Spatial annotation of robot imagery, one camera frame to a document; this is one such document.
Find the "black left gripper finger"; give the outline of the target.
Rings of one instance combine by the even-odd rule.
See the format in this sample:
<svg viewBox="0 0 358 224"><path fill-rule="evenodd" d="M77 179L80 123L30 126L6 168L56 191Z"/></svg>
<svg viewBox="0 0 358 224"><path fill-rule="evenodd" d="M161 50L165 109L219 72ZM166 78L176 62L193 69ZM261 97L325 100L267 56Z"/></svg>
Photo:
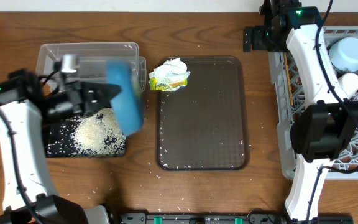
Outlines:
<svg viewBox="0 0 358 224"><path fill-rule="evenodd" d="M111 100L120 94L121 87L110 83L84 82L84 91L89 100Z"/></svg>
<svg viewBox="0 0 358 224"><path fill-rule="evenodd" d="M109 100L87 100L84 103L84 117L93 116L104 108L112 108Z"/></svg>

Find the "dark blue plate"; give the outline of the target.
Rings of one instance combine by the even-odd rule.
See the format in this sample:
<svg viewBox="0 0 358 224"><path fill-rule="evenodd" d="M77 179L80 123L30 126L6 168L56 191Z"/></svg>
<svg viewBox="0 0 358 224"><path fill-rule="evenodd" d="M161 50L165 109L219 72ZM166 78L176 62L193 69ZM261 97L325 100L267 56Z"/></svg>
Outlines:
<svg viewBox="0 0 358 224"><path fill-rule="evenodd" d="M144 110L137 77L133 76L129 63L112 60L106 64L109 84L118 85L120 93L111 99L117 123L125 136L138 132L144 123Z"/></svg>

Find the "light blue bowl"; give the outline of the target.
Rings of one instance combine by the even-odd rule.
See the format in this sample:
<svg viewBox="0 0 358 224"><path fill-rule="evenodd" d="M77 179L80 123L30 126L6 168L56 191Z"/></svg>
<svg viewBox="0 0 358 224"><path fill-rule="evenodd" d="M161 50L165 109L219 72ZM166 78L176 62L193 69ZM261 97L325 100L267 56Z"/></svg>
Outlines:
<svg viewBox="0 0 358 224"><path fill-rule="evenodd" d="M331 46L331 63L343 72L358 70L358 38L346 37Z"/></svg>

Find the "white plastic cup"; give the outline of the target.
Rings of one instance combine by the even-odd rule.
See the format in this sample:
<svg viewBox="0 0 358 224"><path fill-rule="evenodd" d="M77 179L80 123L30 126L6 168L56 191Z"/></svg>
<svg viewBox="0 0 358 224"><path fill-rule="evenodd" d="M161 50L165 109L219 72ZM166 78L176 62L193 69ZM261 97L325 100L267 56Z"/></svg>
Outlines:
<svg viewBox="0 0 358 224"><path fill-rule="evenodd" d="M358 91L358 75L346 73L338 78L339 84L348 98L352 98Z"/></svg>

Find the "orange chopstick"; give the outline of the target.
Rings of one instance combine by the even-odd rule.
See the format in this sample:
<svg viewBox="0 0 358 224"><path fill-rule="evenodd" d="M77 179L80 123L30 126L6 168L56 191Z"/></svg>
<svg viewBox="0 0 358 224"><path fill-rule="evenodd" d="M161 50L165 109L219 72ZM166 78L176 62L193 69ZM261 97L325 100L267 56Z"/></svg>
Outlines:
<svg viewBox="0 0 358 224"><path fill-rule="evenodd" d="M290 73L289 73L289 69L288 69L288 60L287 60L287 53L286 52L283 53L283 57L284 57L285 73L286 73L286 76L287 76L288 92L289 92L289 95L290 95L290 104L291 104L291 106L293 106L294 102L293 102L293 95L292 95L292 91L291 91Z"/></svg>

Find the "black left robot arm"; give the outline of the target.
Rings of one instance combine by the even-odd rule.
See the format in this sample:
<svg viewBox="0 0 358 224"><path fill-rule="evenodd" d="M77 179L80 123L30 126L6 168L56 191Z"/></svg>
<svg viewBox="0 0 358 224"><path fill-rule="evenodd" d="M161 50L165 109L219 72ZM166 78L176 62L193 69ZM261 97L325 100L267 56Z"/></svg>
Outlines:
<svg viewBox="0 0 358 224"><path fill-rule="evenodd" d="M121 91L108 83L69 82L45 96L40 77L25 69L0 83L0 148L4 200L0 223L113 223L104 205L82 208L58 195L45 157L43 125L92 116Z"/></svg>

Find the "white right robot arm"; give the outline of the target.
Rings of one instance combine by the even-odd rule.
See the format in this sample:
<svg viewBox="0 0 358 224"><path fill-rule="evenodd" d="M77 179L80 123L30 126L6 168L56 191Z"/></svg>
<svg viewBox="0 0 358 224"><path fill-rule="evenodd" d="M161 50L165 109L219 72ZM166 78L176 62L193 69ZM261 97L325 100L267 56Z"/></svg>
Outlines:
<svg viewBox="0 0 358 224"><path fill-rule="evenodd" d="M283 214L275 223L341 223L319 217L318 201L333 162L358 131L358 101L340 86L322 33L325 18L299 1L264 1L261 26L245 27L243 51L291 53L305 94L305 110L292 124L295 176Z"/></svg>

